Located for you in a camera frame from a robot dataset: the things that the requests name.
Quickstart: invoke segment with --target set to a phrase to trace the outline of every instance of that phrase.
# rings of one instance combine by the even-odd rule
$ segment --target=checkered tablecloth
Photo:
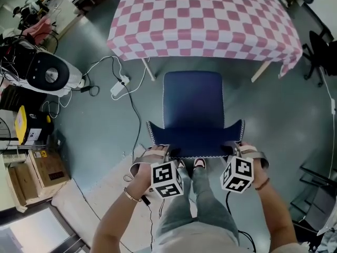
[[[278,0],[121,0],[107,44],[123,60],[282,61],[280,77],[302,56],[297,31]]]

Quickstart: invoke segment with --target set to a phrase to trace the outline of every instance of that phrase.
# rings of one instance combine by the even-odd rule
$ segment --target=concrete floor
[[[78,67],[83,73],[90,64],[106,55],[113,55],[106,46],[116,0],[108,0],[77,23],[60,41],[57,55]],[[309,42],[309,30],[320,32],[312,16],[303,8],[292,9],[291,16],[302,43]],[[126,61],[123,74],[131,78],[129,88],[138,86],[143,74],[140,60]],[[162,125],[162,80],[166,72],[207,70],[220,72],[224,80],[226,124],[238,119],[246,121],[244,140],[264,151],[271,162],[269,175],[273,185],[289,203],[303,189],[299,182],[304,161],[329,173],[332,150],[332,115],[325,87],[318,88],[316,75],[308,81],[303,75],[310,69],[303,58],[284,78],[277,74],[280,64],[272,64],[254,84],[251,77],[261,62],[207,57],[163,57],[150,61],[157,80],[148,75],[133,100],[142,118],[139,143],[148,147],[151,139],[145,121]],[[97,97],[73,92],[69,106],[55,120],[65,135],[63,153],[67,167],[82,191],[88,191],[114,165],[129,154],[134,143],[138,121],[127,96],[111,99],[110,89],[116,83],[111,61],[100,63],[91,73],[101,91]],[[336,98],[336,84],[327,78]],[[61,99],[67,102],[68,97]],[[211,186],[225,203],[225,191],[219,185],[223,171],[219,160],[209,164]],[[238,228],[250,233],[258,252],[268,252],[269,233],[264,223],[260,201],[254,190],[242,195],[231,194],[229,205]],[[242,237],[242,245],[250,247]]]

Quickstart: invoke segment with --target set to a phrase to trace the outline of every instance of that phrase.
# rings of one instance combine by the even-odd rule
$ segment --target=hand
[[[250,145],[246,142],[241,142],[241,146]],[[255,152],[253,150],[244,151],[243,154],[248,152]],[[254,188],[259,188],[266,180],[268,179],[268,175],[264,169],[262,169],[261,160],[254,159]]]
[[[163,146],[163,145],[155,145],[153,147],[148,148],[145,152],[148,151],[153,151],[153,150],[168,150],[168,146]],[[162,160],[163,157],[161,155],[155,155],[155,154],[151,154],[151,155],[146,155],[143,156],[143,160],[144,162],[146,162],[146,159],[160,159]],[[148,185],[148,187],[151,185],[151,166],[150,164],[147,163],[141,163],[138,169],[138,173],[135,176],[135,179],[139,179],[140,182]]]

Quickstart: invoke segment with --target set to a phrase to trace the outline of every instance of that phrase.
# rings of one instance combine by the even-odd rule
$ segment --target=jeans
[[[215,198],[207,171],[197,167],[193,171],[193,191],[196,195],[197,217],[192,218],[190,211],[191,179],[187,170],[179,168],[178,172],[184,181],[184,195],[175,197],[166,213],[161,217],[156,236],[171,231],[183,225],[199,221],[208,225],[217,226],[231,231],[239,241],[239,232],[236,224],[227,209]]]

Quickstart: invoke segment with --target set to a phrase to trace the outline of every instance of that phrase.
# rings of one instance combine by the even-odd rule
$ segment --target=bracelet
[[[133,200],[133,201],[136,201],[136,202],[141,202],[141,201],[142,201],[142,199],[136,200],[135,198],[131,197],[131,196],[126,192],[126,188],[124,188],[124,193],[125,193],[125,195],[126,195],[130,200]]]
[[[263,189],[270,181],[270,178],[268,178],[262,185],[260,185],[258,188],[255,188],[255,190],[260,191]]]

